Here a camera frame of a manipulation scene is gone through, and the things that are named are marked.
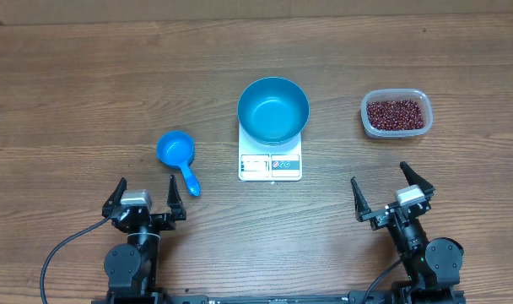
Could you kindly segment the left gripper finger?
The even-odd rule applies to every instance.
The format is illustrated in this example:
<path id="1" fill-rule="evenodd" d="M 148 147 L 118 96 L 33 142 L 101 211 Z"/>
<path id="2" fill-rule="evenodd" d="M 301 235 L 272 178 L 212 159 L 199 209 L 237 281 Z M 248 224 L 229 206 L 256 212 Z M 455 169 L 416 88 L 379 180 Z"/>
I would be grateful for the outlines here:
<path id="1" fill-rule="evenodd" d="M 127 179 L 122 177 L 118 182 L 116 189 L 110 195 L 110 197 L 105 201 L 105 208 L 114 208 L 115 206 L 121 203 L 122 194 L 127 190 Z"/>
<path id="2" fill-rule="evenodd" d="M 171 174 L 169 178 L 169 192 L 167 198 L 167 206 L 170 208 L 172 215 L 184 215 L 185 206 L 181 200 L 181 196 L 178 191 L 176 177 Z"/>

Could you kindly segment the blue plastic measuring scoop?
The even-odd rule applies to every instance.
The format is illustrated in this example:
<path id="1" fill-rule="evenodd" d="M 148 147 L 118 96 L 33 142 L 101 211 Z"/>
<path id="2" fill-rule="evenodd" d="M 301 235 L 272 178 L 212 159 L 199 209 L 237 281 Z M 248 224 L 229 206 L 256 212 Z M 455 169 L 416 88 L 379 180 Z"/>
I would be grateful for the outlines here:
<path id="1" fill-rule="evenodd" d="M 190 164 L 194 160 L 194 140 L 187 133 L 172 131 L 164 134 L 156 146 L 156 156 L 165 165 L 183 175 L 187 191 L 194 197 L 201 195 L 201 187 Z"/>

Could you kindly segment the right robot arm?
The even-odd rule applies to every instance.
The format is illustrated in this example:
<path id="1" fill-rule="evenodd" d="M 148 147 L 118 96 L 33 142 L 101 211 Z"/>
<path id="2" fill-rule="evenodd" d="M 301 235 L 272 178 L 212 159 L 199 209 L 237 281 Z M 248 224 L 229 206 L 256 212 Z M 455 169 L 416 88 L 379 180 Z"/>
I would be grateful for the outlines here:
<path id="1" fill-rule="evenodd" d="M 374 231 L 386 228 L 398 260 L 367 290 L 349 292 L 349 300 L 361 296 L 362 303 L 464 303 L 464 293 L 454 290 L 460 283 L 462 245 L 447 237 L 429 240 L 419 221 L 419 216 L 431 210 L 435 187 L 407 162 L 401 162 L 400 168 L 408 186 L 395 192 L 394 202 L 375 211 L 356 180 L 350 180 L 356 220 L 368 221 Z"/>

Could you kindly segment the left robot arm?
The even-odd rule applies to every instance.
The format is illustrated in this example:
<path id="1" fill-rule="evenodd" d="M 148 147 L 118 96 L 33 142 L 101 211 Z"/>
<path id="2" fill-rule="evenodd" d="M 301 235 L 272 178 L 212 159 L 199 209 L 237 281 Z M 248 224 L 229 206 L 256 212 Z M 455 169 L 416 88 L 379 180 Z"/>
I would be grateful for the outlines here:
<path id="1" fill-rule="evenodd" d="M 102 215 L 127 235 L 125 243 L 114 246 L 106 255 L 108 276 L 106 303 L 172 303 L 166 289 L 157 286 L 160 233 L 173 231 L 176 222 L 186 219 L 186 209 L 170 176 L 167 213 L 153 213 L 146 189 L 129 190 L 122 178 L 105 201 Z"/>

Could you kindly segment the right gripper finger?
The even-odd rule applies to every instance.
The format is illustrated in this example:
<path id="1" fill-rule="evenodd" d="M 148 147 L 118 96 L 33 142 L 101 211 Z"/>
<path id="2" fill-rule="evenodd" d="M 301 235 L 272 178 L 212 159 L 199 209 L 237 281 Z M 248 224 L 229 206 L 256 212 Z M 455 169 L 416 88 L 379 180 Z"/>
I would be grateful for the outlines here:
<path id="1" fill-rule="evenodd" d="M 366 221 L 366 215 L 371 213 L 371 208 L 367 204 L 355 177 L 352 177 L 350 182 L 354 195 L 355 218 L 357 221 Z"/>
<path id="2" fill-rule="evenodd" d="M 406 161 L 400 163 L 400 168 L 403 175 L 408 181 L 410 186 L 417 185 L 425 195 L 432 195 L 435 191 L 435 187 L 418 173 L 416 173 Z"/>

